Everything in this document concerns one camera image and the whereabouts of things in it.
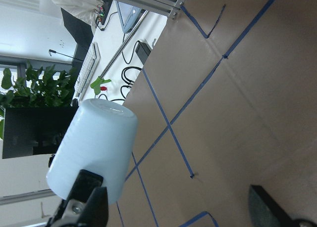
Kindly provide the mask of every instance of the metal rail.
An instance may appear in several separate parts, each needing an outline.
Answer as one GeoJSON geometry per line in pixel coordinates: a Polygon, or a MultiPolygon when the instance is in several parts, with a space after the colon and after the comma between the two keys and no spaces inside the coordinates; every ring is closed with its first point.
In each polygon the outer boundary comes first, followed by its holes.
{"type": "Polygon", "coordinates": [[[52,190],[50,189],[28,192],[28,193],[12,195],[12,196],[4,196],[4,197],[0,197],[0,206],[6,205],[6,204],[12,204],[16,202],[21,202],[21,201],[45,198],[49,196],[55,196],[55,193],[52,192],[52,190]]]}
{"type": "Polygon", "coordinates": [[[149,11],[145,11],[143,13],[143,15],[141,16],[140,20],[137,22],[137,24],[135,25],[135,27],[133,28],[133,30],[130,32],[129,36],[124,40],[124,42],[121,44],[121,46],[119,47],[119,49],[117,50],[117,52],[114,54],[114,56],[112,57],[112,59],[109,61],[108,65],[105,67],[105,69],[103,70],[103,72],[100,75],[100,78],[103,78],[106,73],[108,72],[108,70],[111,68],[111,66],[113,65],[113,63],[115,62],[115,60],[117,60],[117,58],[120,56],[120,54],[122,53],[122,51],[124,50],[124,48],[127,46],[127,44],[129,43],[129,41],[131,41],[131,39],[133,38],[134,34],[136,33],[136,31],[139,29],[141,23],[144,21],[144,19],[147,17],[147,15],[149,14],[149,11]]]}

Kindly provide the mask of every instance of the blue tape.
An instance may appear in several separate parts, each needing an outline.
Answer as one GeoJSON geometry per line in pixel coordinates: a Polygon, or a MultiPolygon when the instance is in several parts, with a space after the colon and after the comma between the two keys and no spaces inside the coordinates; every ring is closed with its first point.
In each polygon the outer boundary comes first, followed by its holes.
{"type": "Polygon", "coordinates": [[[224,54],[224,58],[227,58],[230,53],[238,46],[242,39],[247,35],[251,28],[258,22],[258,20],[263,16],[263,14],[268,10],[268,8],[274,3],[275,0],[268,0],[268,2],[263,6],[263,8],[254,17],[251,23],[246,27],[246,29],[241,33],[237,40],[232,44],[229,50],[224,54]]]}
{"type": "Polygon", "coordinates": [[[182,106],[182,108],[178,111],[178,113],[175,115],[175,117],[170,121],[171,124],[173,124],[176,119],[180,116],[180,114],[185,110],[185,108],[193,101],[194,97],[199,93],[200,90],[205,86],[205,84],[211,79],[214,72],[220,65],[221,61],[223,60],[223,57],[218,61],[218,63],[215,65],[215,67],[211,70],[211,72],[206,76],[206,78],[202,81],[202,83],[198,86],[198,88],[194,91],[194,93],[189,97],[189,99],[185,102],[185,104],[182,106]]]}
{"type": "Polygon", "coordinates": [[[201,32],[201,34],[204,36],[204,38],[207,39],[207,38],[210,37],[210,35],[211,35],[211,33],[213,32],[214,28],[217,26],[217,24],[218,24],[218,22],[219,22],[219,20],[220,20],[220,18],[221,18],[221,16],[222,16],[222,13],[223,13],[224,9],[226,8],[226,5],[224,5],[224,6],[222,7],[222,10],[221,10],[221,12],[220,12],[220,15],[218,16],[218,18],[217,18],[217,20],[216,20],[214,26],[212,27],[211,31],[210,31],[208,34],[206,34],[206,33],[203,31],[203,29],[201,28],[201,26],[199,25],[199,23],[197,22],[197,20],[188,12],[188,10],[185,8],[185,6],[182,5],[180,8],[184,11],[184,13],[187,15],[187,17],[194,23],[194,25],[195,25],[196,28],[201,32]]]}
{"type": "Polygon", "coordinates": [[[148,200],[148,203],[149,203],[149,206],[150,206],[150,209],[151,209],[151,212],[152,212],[152,215],[153,215],[155,224],[156,224],[157,227],[159,227],[158,221],[157,221],[157,219],[156,219],[156,217],[155,217],[155,214],[154,214],[154,211],[153,211],[152,204],[151,204],[150,199],[149,199],[149,196],[148,196],[148,192],[147,192],[147,190],[146,190],[146,188],[145,188],[145,186],[144,186],[144,182],[143,182],[143,180],[142,180],[141,173],[140,173],[139,168],[138,168],[138,166],[137,166],[137,162],[136,162],[136,160],[135,160],[135,157],[134,157],[133,152],[132,152],[132,157],[133,157],[133,161],[134,161],[136,170],[137,170],[137,172],[138,172],[138,174],[139,174],[139,177],[140,177],[140,181],[141,181],[141,184],[142,184],[142,187],[143,187],[143,191],[144,191],[144,193],[145,193],[145,196],[147,197],[147,200],[148,200]]]}
{"type": "MultiPolygon", "coordinates": [[[[138,161],[136,166],[139,166],[140,163],[145,159],[145,157],[149,154],[149,152],[154,148],[154,146],[159,142],[159,140],[163,137],[163,135],[167,132],[168,127],[165,127],[165,129],[161,132],[161,134],[157,137],[157,139],[153,142],[153,144],[150,146],[150,148],[145,152],[145,154],[142,156],[142,158],[138,161]]],[[[133,169],[130,171],[128,176],[125,178],[125,181],[128,180],[128,178],[133,174],[133,172],[136,169],[136,166],[133,167],[133,169]]]]}
{"type": "Polygon", "coordinates": [[[119,209],[119,204],[118,204],[118,202],[116,202],[116,204],[117,204],[118,212],[119,212],[119,215],[120,215],[122,227],[124,227],[123,219],[122,219],[121,212],[120,212],[120,209],[119,209]]]}
{"type": "Polygon", "coordinates": [[[212,222],[213,222],[213,224],[214,224],[215,227],[219,227],[217,221],[216,221],[216,220],[214,219],[214,217],[212,217],[212,215],[211,215],[209,212],[207,212],[207,211],[203,211],[203,212],[199,213],[198,215],[196,215],[195,217],[191,218],[189,221],[187,221],[186,223],[182,224],[182,225],[179,226],[179,227],[187,227],[187,226],[191,225],[192,223],[196,222],[197,220],[201,219],[202,217],[204,217],[204,216],[206,216],[206,215],[209,215],[209,216],[210,216],[210,218],[211,218],[211,220],[212,220],[212,222]]]}
{"type": "Polygon", "coordinates": [[[168,127],[169,131],[171,132],[171,134],[172,134],[172,136],[173,136],[173,138],[174,138],[174,141],[175,141],[175,143],[176,143],[176,145],[177,145],[177,147],[178,147],[178,150],[179,150],[180,154],[181,154],[182,157],[183,157],[183,160],[184,160],[184,162],[185,162],[185,164],[186,164],[186,167],[187,167],[187,169],[188,169],[188,171],[189,171],[189,173],[190,173],[190,177],[193,178],[193,177],[194,177],[194,173],[193,173],[193,171],[192,171],[192,168],[190,167],[190,165],[189,165],[189,163],[188,163],[188,161],[187,161],[187,158],[186,158],[186,156],[185,156],[185,154],[184,154],[184,152],[183,152],[183,149],[182,149],[182,147],[180,146],[180,144],[179,144],[179,142],[178,142],[178,139],[177,139],[177,137],[176,137],[176,135],[175,135],[175,133],[174,133],[174,131],[173,131],[173,129],[172,129],[172,126],[171,126],[171,124],[169,123],[169,120],[168,120],[168,118],[167,118],[167,116],[166,116],[166,114],[165,114],[165,112],[164,112],[164,110],[163,110],[163,108],[162,108],[162,106],[161,106],[161,104],[160,104],[160,102],[159,102],[159,99],[158,99],[158,97],[157,97],[157,95],[156,95],[156,93],[155,93],[155,91],[154,91],[154,89],[153,89],[153,86],[152,86],[152,84],[151,84],[151,82],[150,82],[150,80],[149,80],[149,77],[148,77],[147,73],[145,72],[145,68],[143,68],[142,71],[143,71],[143,74],[144,74],[144,76],[145,76],[146,81],[147,81],[148,84],[149,84],[149,87],[150,87],[150,89],[151,89],[151,91],[152,91],[152,94],[153,94],[153,96],[154,96],[154,98],[155,98],[155,100],[156,100],[156,102],[157,102],[157,104],[158,104],[158,107],[159,107],[159,109],[160,109],[160,111],[161,111],[161,113],[162,113],[162,115],[163,115],[163,117],[164,117],[164,119],[165,119],[165,121],[166,121],[167,127],[168,127]]]}
{"type": "MultiPolygon", "coordinates": [[[[207,77],[203,80],[203,82],[198,86],[198,88],[194,91],[194,93],[190,96],[190,98],[185,102],[185,104],[182,106],[182,108],[178,111],[178,113],[175,115],[175,117],[170,121],[170,125],[173,125],[174,122],[177,120],[177,118],[180,116],[180,114],[185,110],[185,108],[192,102],[192,100],[194,99],[194,97],[198,94],[198,92],[205,86],[205,84],[210,80],[210,78],[213,76],[214,72],[216,71],[217,67],[220,65],[221,61],[224,59],[224,58],[228,58],[229,54],[238,46],[238,44],[243,40],[243,38],[246,36],[246,34],[250,31],[250,29],[258,22],[258,20],[263,16],[263,14],[268,10],[268,8],[273,4],[275,0],[269,0],[265,5],[264,7],[260,10],[260,12],[255,16],[255,18],[251,21],[251,23],[247,26],[247,28],[241,33],[241,35],[237,38],[237,40],[233,43],[233,45],[229,48],[229,50],[222,56],[222,58],[220,59],[220,61],[215,65],[215,67],[212,69],[212,71],[207,75],[207,77]]],[[[219,18],[222,14],[224,10],[224,7],[219,15],[219,18]]],[[[147,152],[142,156],[141,160],[137,163],[137,165],[139,165],[144,159],[145,157],[149,154],[149,152],[154,148],[154,146],[156,145],[156,143],[161,139],[161,137],[166,133],[167,129],[169,127],[166,127],[164,129],[164,131],[161,133],[161,135],[159,135],[159,137],[156,139],[156,141],[151,145],[151,147],[147,150],[147,152]]],[[[125,180],[128,180],[128,178],[131,176],[131,174],[135,171],[136,167],[134,167],[131,172],[129,173],[129,175],[126,177],[125,180]]]]}

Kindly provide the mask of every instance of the wall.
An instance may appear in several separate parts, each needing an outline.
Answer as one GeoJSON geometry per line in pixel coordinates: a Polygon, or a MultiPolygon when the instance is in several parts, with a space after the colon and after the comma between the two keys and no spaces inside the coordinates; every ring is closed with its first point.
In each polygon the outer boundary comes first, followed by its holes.
{"type": "MultiPolygon", "coordinates": [[[[35,155],[12,159],[2,159],[0,140],[0,197],[48,189],[46,172],[50,155],[35,155]]],[[[17,202],[0,206],[0,227],[19,222],[35,224],[47,221],[60,198],[51,196],[36,200],[17,202]]]]}
{"type": "Polygon", "coordinates": [[[76,42],[61,19],[0,4],[0,55],[29,59],[71,62],[71,58],[53,54],[49,49],[74,55],[76,42]]]}

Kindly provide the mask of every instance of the white keyboard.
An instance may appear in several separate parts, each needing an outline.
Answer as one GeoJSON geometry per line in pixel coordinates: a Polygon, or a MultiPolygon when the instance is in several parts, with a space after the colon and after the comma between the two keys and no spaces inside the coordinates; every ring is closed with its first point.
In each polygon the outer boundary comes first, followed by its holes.
{"type": "Polygon", "coordinates": [[[74,98],[77,98],[78,100],[82,99],[99,61],[100,53],[98,44],[91,43],[75,84],[74,98]]]}

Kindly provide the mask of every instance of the brown cardboard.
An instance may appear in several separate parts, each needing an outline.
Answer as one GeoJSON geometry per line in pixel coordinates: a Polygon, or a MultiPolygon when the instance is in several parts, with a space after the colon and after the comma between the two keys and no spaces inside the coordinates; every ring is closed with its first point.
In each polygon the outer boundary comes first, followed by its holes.
{"type": "MultiPolygon", "coordinates": [[[[266,2],[187,0],[205,31],[227,5],[209,39],[182,12],[168,21],[145,70],[169,121],[266,2]]],[[[158,226],[201,211],[219,226],[251,226],[250,184],[292,218],[317,222],[316,9],[317,0],[276,0],[171,125],[193,179],[170,131],[141,162],[158,226]]],[[[139,161],[166,127],[142,73],[124,105],[140,119],[139,161]]],[[[125,226],[156,226],[136,171],[119,206],[125,226]]]]}

